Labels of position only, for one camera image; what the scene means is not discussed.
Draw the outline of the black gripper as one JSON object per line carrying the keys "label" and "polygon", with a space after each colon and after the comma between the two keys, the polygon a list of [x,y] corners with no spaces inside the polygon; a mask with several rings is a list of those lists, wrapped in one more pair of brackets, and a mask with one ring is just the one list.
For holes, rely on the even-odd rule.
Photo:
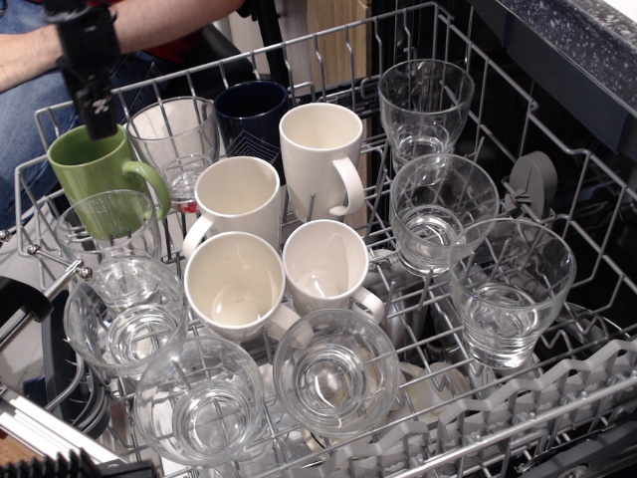
{"label": "black gripper", "polygon": [[116,134],[116,117],[106,68],[120,57],[116,16],[105,4],[45,1],[46,19],[56,27],[62,55],[56,66],[75,98],[90,139]]}

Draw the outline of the person's forearm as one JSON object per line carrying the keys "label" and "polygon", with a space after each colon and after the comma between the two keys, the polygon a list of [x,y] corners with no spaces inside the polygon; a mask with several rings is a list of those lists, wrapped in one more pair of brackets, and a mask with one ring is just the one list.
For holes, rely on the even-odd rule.
{"label": "person's forearm", "polygon": [[[147,50],[187,36],[240,9],[242,1],[125,0],[108,7],[123,53]],[[27,33],[1,35],[1,91],[50,70],[63,54],[57,29],[47,25]]]}

